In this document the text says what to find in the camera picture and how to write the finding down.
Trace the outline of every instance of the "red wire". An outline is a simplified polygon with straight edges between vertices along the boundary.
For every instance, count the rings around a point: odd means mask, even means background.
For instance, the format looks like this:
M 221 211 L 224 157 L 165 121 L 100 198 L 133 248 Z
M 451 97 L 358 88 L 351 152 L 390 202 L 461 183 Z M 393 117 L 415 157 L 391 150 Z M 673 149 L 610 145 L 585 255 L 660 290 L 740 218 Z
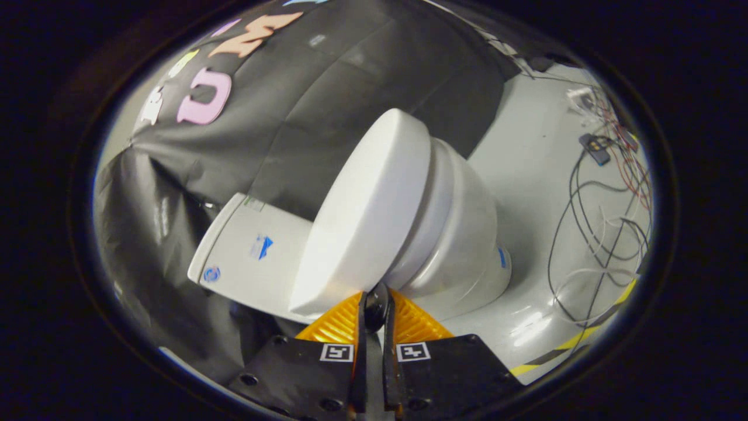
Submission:
M 616 132 L 616 135 L 618 135 L 618 137 L 620 139 L 623 139 L 624 136 L 623 136 L 623 133 L 622 133 L 622 127 L 621 127 L 621 125 L 617 121 L 613 120 L 613 118 L 612 118 L 613 117 L 613 113 L 607 108 L 607 106 L 604 103 L 601 105 L 601 108 L 603 109 L 603 112 L 604 112 L 604 120 L 605 120 L 606 126 L 608 124 L 611 124 L 613 126 L 613 131 Z M 641 166 L 641 163 L 638 160 L 636 160 L 636 158 L 634 158 L 633 154 L 631 154 L 631 152 L 630 152 L 630 150 L 632 149 L 632 147 L 627 142 L 624 142 L 624 144 L 625 144 L 625 147 L 626 147 L 627 151 L 631 155 L 631 157 L 629 158 L 629 157 L 626 157 L 625 155 L 622 155 L 622 158 L 625 160 L 626 163 L 636 164 L 636 166 L 640 170 L 640 172 L 642 174 L 644 174 L 644 171 L 643 171 L 643 168 Z M 612 148 L 610 150 L 613 152 L 613 156 L 616 158 L 616 165 L 618 166 L 618 171 L 619 171 L 619 174 L 621 175 L 621 179 L 623 180 L 624 184 L 626 184 L 626 187 L 634 195 L 637 196 L 637 198 L 640 200 L 642 206 L 646 210 L 649 210 L 649 192 L 651 191 L 651 186 L 649 185 L 649 180 L 647 179 L 647 177 L 644 177 L 644 180 L 641 180 L 642 182 L 640 182 L 640 188 L 642 186 L 642 183 L 644 183 L 647 186 L 647 194 L 642 194 L 642 193 L 637 192 L 637 190 L 634 189 L 634 187 L 633 187 L 633 181 L 631 180 L 632 177 L 634 176 L 634 173 L 632 172 L 631 175 L 629 175 L 628 171 L 626 171 L 625 169 L 623 169 L 623 167 L 621 166 L 621 162 L 619 161 L 618 155 L 616 154 L 615 150 L 613 150 Z

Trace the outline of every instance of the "blue circular logo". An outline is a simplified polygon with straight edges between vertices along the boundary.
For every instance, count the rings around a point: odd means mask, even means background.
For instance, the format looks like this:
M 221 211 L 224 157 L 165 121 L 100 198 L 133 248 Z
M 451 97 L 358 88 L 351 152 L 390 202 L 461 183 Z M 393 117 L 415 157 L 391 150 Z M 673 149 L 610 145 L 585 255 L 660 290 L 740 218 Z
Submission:
M 208 267 L 207 269 L 205 269 L 205 272 L 203 272 L 203 280 L 205 282 L 215 282 L 220 277 L 221 277 L 221 270 L 218 269 L 218 266 Z

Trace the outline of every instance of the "toilet lid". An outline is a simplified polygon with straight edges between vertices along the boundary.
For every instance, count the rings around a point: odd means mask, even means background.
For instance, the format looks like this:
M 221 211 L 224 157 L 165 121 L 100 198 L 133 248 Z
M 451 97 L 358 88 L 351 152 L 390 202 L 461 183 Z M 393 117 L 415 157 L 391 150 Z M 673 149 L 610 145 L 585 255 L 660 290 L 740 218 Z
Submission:
M 398 109 L 369 128 L 314 220 L 289 310 L 316 317 L 382 278 L 411 229 L 426 186 L 431 138 Z

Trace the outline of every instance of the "pink letter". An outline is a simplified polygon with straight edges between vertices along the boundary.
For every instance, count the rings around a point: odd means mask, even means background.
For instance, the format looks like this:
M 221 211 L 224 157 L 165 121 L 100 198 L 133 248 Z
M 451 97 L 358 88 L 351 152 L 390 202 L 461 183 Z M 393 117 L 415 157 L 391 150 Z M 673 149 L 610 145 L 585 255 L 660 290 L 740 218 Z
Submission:
M 209 103 L 193 101 L 190 95 L 184 97 L 180 109 L 177 111 L 177 123 L 182 120 L 195 124 L 210 124 L 220 114 L 226 105 L 231 92 L 231 76 L 225 73 L 211 72 L 203 67 L 194 75 L 190 88 L 198 85 L 210 85 L 215 88 L 215 95 Z

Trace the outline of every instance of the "electronic component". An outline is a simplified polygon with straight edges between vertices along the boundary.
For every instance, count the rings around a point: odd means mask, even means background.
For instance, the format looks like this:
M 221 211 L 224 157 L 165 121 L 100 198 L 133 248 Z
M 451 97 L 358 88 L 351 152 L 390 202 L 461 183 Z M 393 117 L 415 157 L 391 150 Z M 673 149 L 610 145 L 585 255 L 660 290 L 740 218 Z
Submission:
M 629 133 L 627 130 L 621 130 L 621 134 L 623 135 L 621 140 L 625 142 L 632 151 L 636 152 L 639 150 L 639 144 L 636 140 L 637 138 L 633 134 Z
M 599 166 L 603 166 L 610 161 L 610 154 L 605 150 L 607 143 L 603 145 L 600 143 L 600 139 L 603 138 L 586 133 L 579 138 L 579 143 L 597 161 Z

